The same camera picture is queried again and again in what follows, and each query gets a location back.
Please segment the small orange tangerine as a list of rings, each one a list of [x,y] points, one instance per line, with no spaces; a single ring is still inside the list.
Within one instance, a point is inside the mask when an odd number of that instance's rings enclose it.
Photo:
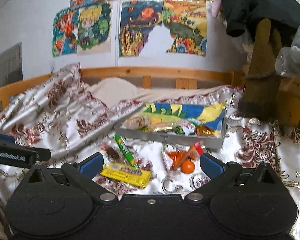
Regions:
[[[195,164],[191,160],[185,160],[181,165],[181,171],[185,174],[191,174],[195,170]]]

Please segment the dark date snack packet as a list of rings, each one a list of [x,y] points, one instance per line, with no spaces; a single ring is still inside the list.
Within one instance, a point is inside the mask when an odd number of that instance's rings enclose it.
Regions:
[[[106,164],[121,162],[120,155],[111,146],[102,145],[101,154],[103,155],[103,159]]]

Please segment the yellow snack bar wrapper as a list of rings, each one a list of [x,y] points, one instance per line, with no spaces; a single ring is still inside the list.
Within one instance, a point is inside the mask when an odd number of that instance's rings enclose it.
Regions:
[[[144,189],[149,184],[152,173],[121,163],[108,163],[104,164],[100,175]]]

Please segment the gold foil snack packet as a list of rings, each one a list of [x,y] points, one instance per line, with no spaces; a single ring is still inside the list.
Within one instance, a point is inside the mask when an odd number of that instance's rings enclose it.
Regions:
[[[196,135],[200,137],[214,137],[215,130],[211,129],[205,125],[200,125],[196,127]]]

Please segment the clear orange snack bag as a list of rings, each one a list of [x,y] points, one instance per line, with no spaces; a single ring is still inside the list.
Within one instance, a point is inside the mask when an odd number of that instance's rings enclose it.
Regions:
[[[202,142],[195,143],[188,150],[178,150],[167,144],[163,144],[161,148],[161,156],[168,171],[181,170],[181,165],[185,160],[198,161],[203,153],[204,145]]]

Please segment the green candy stick pack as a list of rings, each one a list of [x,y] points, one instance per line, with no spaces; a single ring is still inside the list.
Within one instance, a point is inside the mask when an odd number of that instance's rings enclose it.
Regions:
[[[122,152],[123,156],[125,157],[125,159],[130,164],[130,166],[132,166],[134,168],[139,168],[138,163],[134,159],[134,156],[128,150],[128,148],[125,145],[125,143],[123,142],[122,138],[119,135],[116,134],[116,135],[114,135],[114,139],[115,139],[120,151]]]

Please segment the white green seaweed snack bag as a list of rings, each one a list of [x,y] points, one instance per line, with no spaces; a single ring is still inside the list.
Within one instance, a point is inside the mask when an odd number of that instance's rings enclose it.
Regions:
[[[182,119],[175,124],[174,132],[184,136],[193,135],[196,133],[196,128],[201,124],[202,122],[195,121],[194,119]]]

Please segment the nut bar snack pack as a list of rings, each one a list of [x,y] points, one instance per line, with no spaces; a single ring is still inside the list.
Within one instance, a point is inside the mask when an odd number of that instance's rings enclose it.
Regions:
[[[149,126],[150,120],[147,116],[136,116],[129,119],[126,119],[122,123],[122,128],[140,130]]]

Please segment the rice cracker pack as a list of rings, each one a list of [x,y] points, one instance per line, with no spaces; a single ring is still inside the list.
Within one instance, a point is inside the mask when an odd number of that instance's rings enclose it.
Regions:
[[[177,123],[177,121],[151,121],[145,131],[152,133],[171,132],[175,129]]]

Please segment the grey tray with drawing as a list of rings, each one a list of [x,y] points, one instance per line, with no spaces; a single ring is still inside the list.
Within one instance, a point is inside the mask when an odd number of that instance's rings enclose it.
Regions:
[[[219,149],[224,140],[224,103],[210,106],[147,102],[122,118],[116,134],[141,140]]]

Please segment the floral satin bedspread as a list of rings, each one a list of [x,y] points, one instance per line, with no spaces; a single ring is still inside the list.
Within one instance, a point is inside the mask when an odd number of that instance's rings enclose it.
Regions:
[[[18,94],[0,113],[0,133],[14,137],[19,145],[49,149],[49,167],[82,161],[100,151],[104,143],[115,146],[115,122],[145,103],[122,100],[108,108],[87,90],[89,85],[82,81],[79,71],[77,63],[62,68],[45,83]],[[237,106],[242,95],[240,88],[221,86],[207,94],[158,102],[204,106],[224,103],[225,139],[213,156],[246,168],[269,163],[298,206],[299,215],[290,234],[300,239],[300,129],[280,131],[276,123],[241,116]]]

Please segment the brown hanging coat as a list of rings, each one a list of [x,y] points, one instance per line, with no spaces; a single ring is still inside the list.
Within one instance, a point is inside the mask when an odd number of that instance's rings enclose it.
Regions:
[[[261,20],[256,28],[243,98],[238,103],[238,110],[243,116],[261,121],[275,116],[276,96],[281,83],[281,77],[275,72],[275,61],[281,48],[279,31],[269,19]]]

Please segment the cream pillow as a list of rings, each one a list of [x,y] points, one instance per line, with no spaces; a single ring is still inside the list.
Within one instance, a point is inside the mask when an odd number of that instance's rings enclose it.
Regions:
[[[204,89],[145,89],[136,87],[129,81],[119,77],[108,77],[97,84],[88,86],[87,90],[93,97],[101,100],[108,108],[117,105],[122,100],[135,100],[138,102],[155,102],[166,99],[178,99],[182,96],[207,94],[220,89],[220,87]]]

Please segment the wooden shelf furniture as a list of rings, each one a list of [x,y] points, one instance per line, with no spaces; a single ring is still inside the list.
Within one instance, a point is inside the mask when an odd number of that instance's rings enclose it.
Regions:
[[[300,129],[300,81],[283,78],[277,94],[277,119],[283,126]]]

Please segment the red-haired girl drawing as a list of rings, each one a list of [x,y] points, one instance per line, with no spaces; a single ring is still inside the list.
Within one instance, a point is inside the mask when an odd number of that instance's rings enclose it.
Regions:
[[[78,26],[78,9],[65,8],[53,19],[52,56],[77,53],[77,41],[74,30]]]

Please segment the plastic bag of clothes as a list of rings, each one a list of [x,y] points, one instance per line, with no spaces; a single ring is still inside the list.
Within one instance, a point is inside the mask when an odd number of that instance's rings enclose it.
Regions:
[[[275,70],[279,76],[300,79],[300,25],[292,45],[280,50],[276,58]]]

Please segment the blond boy drawing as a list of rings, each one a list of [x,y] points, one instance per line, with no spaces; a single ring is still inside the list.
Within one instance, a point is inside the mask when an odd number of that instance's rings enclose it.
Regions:
[[[95,4],[79,10],[77,55],[111,51],[111,12],[110,3]]]

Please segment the countryside landscape drawing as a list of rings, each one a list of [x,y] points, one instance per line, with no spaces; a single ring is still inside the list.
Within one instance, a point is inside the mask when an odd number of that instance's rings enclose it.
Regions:
[[[173,43],[168,53],[206,55],[207,6],[205,0],[164,0],[163,24]]]

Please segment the swirling night sky drawing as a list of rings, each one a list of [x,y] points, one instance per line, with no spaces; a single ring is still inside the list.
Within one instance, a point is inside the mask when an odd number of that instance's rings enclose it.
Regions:
[[[119,56],[139,56],[150,32],[162,23],[162,0],[123,1],[121,7]]]

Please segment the pink cloth piece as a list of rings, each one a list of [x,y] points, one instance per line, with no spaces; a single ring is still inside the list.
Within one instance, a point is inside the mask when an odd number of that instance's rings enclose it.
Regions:
[[[222,13],[222,0],[215,0],[211,5],[211,15],[217,18]]]

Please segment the black hanging garment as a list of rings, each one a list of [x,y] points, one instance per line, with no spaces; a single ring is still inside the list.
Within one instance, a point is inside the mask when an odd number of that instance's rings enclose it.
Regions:
[[[226,33],[239,37],[248,31],[252,38],[261,20],[269,19],[281,35],[291,37],[300,25],[300,4],[296,0],[222,0]]]

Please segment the wooden bed rail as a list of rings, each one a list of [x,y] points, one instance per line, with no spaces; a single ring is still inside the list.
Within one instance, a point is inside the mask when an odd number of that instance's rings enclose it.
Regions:
[[[82,69],[80,73],[83,78],[99,78],[101,80],[108,77],[137,77],[142,80],[142,88],[145,89],[151,89],[154,78],[172,79],[175,81],[176,89],[196,89],[199,81],[215,81],[223,85],[232,85],[235,87],[243,86],[245,81],[242,70],[222,73],[172,67],[102,67]],[[1,87],[1,106],[3,108],[7,107],[12,96],[44,83],[52,76],[52,74],[46,74]]]

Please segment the white wall pipe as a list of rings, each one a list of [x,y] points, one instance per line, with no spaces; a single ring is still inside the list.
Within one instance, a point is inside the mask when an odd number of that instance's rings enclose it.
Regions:
[[[117,0],[116,1],[116,5],[117,5],[117,11],[116,11],[116,17],[115,17],[115,53],[114,53],[114,56],[115,56],[115,67],[118,66],[118,59],[119,59],[119,56],[118,56],[118,51],[119,51],[119,45],[118,45],[118,36],[119,36],[119,32],[120,32],[120,15],[121,15],[121,0]]]

